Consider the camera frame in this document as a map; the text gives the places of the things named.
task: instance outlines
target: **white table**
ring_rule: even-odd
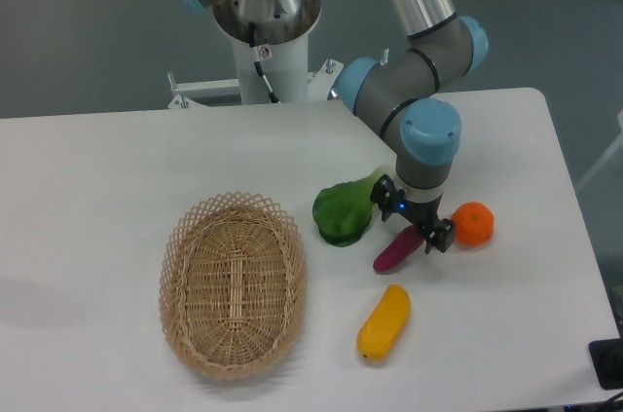
[[[372,261],[406,225],[334,248],[317,192],[392,152],[335,102],[0,122],[0,410],[488,411],[605,399],[587,344],[617,336],[545,100],[439,94],[463,120],[440,208],[495,213],[488,246]],[[158,288],[177,220],[228,191],[272,197],[309,264],[304,332],[269,374],[213,384],[165,342]],[[412,318],[382,367],[355,337],[390,283]]]

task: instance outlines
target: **wicker basket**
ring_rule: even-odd
[[[258,373],[282,359],[303,322],[305,254],[291,217],[260,195],[217,196],[173,231],[160,313],[177,356],[213,379]]]

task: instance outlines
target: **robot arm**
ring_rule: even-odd
[[[287,45],[311,30],[320,12],[319,0],[184,2],[192,11],[213,5],[219,25],[251,47],[256,39]],[[383,220],[398,213],[422,233],[427,251],[431,247],[445,251],[454,241],[454,223],[440,220],[437,208],[458,150],[461,124],[452,105],[429,97],[484,59],[487,36],[474,19],[457,18],[451,0],[392,3],[407,37],[408,50],[383,65],[371,58],[356,60],[342,72],[337,90],[350,111],[396,153],[396,182],[382,177],[371,196]],[[249,68],[252,75],[243,79],[238,66],[242,90],[243,84],[260,83],[254,71]],[[271,73],[271,83],[282,98],[303,96],[299,91],[305,91],[307,84],[307,60],[305,69],[299,71],[295,74],[277,69]],[[301,78],[303,84],[297,85],[298,91],[288,91],[294,86],[294,77]],[[252,89],[257,92],[261,87]]]
[[[428,98],[484,59],[488,40],[472,18],[457,18],[451,0],[392,0],[409,49],[387,64],[361,58],[342,73],[338,94],[396,153],[397,183],[384,176],[371,199],[387,220],[413,223],[427,249],[445,251],[454,223],[437,208],[460,143],[461,122],[450,104]]]

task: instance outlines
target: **metal bracket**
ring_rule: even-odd
[[[327,59],[318,72],[308,73],[308,99],[327,100],[331,96],[331,90],[344,65],[334,59]],[[210,103],[217,97],[240,94],[238,79],[222,79],[218,81],[204,81],[199,83],[177,84],[173,73],[166,73],[173,100],[168,108],[189,108],[191,106],[204,106],[194,102],[193,98],[202,99],[203,103]]]

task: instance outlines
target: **silver screw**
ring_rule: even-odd
[[[389,49],[383,50],[383,56],[381,57],[381,65],[384,65],[389,60]]]
[[[171,71],[169,71],[168,73],[166,73],[166,77],[168,78],[168,83],[171,87],[171,92],[175,91],[177,89],[177,83],[175,82],[175,78],[173,77],[173,73]]]
[[[326,69],[327,74],[333,74],[333,68],[335,68],[336,66],[335,59],[333,58],[327,59],[325,66],[327,67]]]

